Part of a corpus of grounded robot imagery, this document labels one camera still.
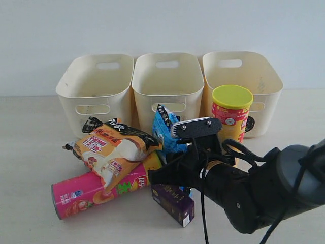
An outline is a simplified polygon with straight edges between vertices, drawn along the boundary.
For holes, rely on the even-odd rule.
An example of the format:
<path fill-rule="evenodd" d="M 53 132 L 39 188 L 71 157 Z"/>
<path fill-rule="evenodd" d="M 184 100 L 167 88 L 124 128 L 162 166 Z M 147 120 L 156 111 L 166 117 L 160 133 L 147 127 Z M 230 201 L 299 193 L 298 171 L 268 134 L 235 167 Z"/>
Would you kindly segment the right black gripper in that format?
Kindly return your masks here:
<path fill-rule="evenodd" d="M 201 190 L 205 184 L 208 167 L 212 166 L 214 161 L 235 165 L 235 158 L 223 153 L 221 149 L 202 149 L 193 144 L 188 147 L 187 152 L 170 156 L 168 164 L 157 170 L 148 170 L 148 179 L 152 185 L 174 185 Z"/>

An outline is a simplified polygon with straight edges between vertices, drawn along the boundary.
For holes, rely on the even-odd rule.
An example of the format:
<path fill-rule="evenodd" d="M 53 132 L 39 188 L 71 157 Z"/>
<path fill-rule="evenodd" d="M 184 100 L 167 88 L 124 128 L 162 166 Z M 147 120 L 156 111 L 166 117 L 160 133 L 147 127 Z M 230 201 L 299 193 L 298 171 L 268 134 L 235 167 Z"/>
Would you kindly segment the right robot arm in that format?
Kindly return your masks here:
<path fill-rule="evenodd" d="M 222 147 L 226 155 L 192 145 L 150 170 L 149 181 L 197 189 L 243 234 L 264 227 L 272 233 L 281 221 L 324 205 L 324 142 L 274 148 L 263 157 L 231 139 Z"/>

